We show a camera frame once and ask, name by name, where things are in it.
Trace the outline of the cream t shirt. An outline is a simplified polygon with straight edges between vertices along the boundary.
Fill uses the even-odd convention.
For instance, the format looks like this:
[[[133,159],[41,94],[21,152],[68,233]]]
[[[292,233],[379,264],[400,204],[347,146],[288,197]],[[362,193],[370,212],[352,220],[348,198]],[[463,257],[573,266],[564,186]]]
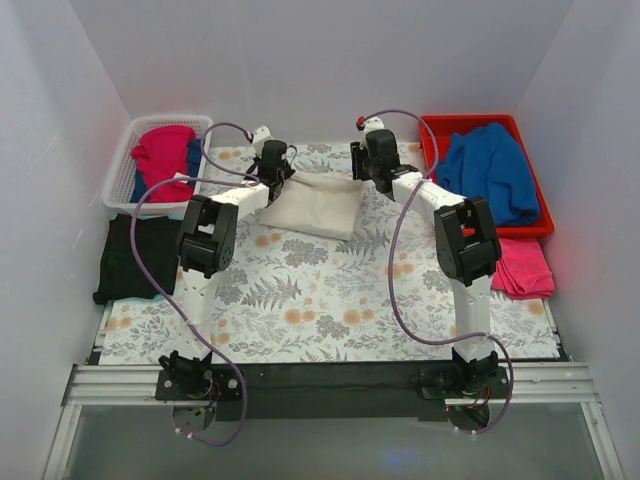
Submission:
[[[350,240],[364,183],[344,175],[297,172],[260,215],[261,225],[335,240]]]

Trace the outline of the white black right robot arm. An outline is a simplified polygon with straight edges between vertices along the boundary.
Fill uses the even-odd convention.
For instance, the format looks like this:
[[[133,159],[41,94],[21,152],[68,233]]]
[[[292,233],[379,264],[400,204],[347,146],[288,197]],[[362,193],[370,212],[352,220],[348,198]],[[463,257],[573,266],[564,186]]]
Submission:
[[[490,339],[489,293],[501,258],[501,247],[487,201],[452,193],[400,161],[395,135],[377,118],[360,127],[362,137],[350,144],[352,173],[370,180],[376,190],[430,221],[436,257],[449,279],[455,308],[456,336],[424,345],[452,346],[449,372],[441,381],[464,397],[475,397],[498,371]]]

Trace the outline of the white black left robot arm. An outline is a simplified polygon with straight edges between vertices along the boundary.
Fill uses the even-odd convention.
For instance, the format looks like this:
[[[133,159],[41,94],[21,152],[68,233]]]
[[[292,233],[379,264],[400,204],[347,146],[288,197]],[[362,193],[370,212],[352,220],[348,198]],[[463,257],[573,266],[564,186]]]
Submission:
[[[170,385],[190,399],[215,397],[220,391],[201,324],[210,316],[221,274],[233,258],[239,221],[272,204],[294,173],[288,149],[281,140],[263,141],[241,187],[210,197],[195,195],[188,202],[177,237],[185,327],[174,350],[159,362]]]

